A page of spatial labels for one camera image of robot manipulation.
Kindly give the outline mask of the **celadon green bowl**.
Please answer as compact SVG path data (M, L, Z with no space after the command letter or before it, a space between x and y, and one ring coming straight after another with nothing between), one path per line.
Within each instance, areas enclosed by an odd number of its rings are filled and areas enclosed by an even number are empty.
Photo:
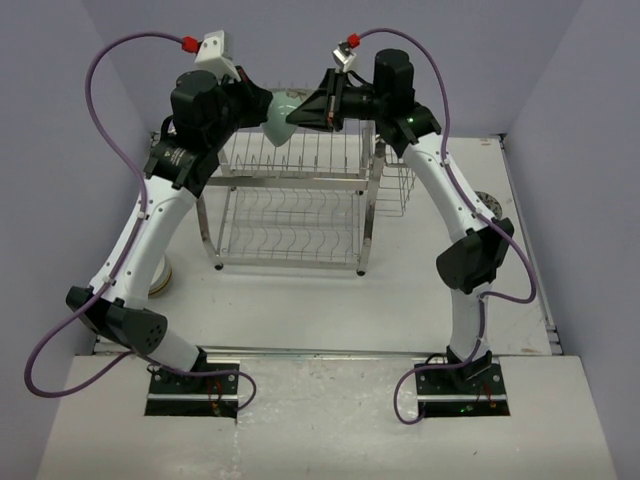
M296 126L287 122L287 116L306 100L308 93L304 90L285 89L273 91L272 95L267 120L261 124L261 129L274 147L281 147L296 131Z

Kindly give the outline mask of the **light blue white bowl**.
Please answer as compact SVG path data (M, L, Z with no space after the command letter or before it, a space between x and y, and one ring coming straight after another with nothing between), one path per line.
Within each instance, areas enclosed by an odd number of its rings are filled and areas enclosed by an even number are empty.
M172 273L173 270L169 257L164 254L152 277L148 292L149 296L157 295L164 290L172 278Z

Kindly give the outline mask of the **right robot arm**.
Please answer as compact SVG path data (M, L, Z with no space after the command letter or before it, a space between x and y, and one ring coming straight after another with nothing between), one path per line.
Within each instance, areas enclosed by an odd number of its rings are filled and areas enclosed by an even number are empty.
M290 124L339 131L345 120L371 120L376 133L416 175L434 202L451 241L436 269L452 299L452 335L446 350L446 380L467 393L482 379L492 353L486 340L481 296L492 289L514 233L498 220L443 151L442 128L415 99L414 67L398 49L379 51L372 83L354 85L347 73L329 68L317 89L287 117Z

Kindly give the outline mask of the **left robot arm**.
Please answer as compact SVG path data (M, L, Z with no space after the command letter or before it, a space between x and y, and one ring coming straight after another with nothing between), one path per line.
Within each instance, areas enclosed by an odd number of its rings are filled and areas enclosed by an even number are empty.
M172 113L143 169L144 192L99 272L66 297L86 327L173 370L172 380L187 393L207 383L204 353L146 305L160 260L218 169L220 151L237 130L267 120L272 93L251 81L242 67L236 72L235 80L219 80L203 70L177 79L170 95Z

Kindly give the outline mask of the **stainless steel dish rack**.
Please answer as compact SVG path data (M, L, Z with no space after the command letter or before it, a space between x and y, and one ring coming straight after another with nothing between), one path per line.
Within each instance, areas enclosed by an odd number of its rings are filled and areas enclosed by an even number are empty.
M235 133L196 204L214 268L368 270L385 155L371 120L339 132L298 128L281 146Z

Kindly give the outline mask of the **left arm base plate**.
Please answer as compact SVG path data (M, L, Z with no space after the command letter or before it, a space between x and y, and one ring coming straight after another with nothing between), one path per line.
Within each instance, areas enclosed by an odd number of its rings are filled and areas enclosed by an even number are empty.
M145 416L237 418L237 374L177 376L153 365L147 371L151 378Z

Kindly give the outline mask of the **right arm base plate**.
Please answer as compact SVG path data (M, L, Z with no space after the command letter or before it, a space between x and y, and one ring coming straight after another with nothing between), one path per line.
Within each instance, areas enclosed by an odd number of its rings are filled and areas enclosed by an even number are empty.
M502 417L511 414L499 361L470 379L434 369L415 374L418 415L422 418Z

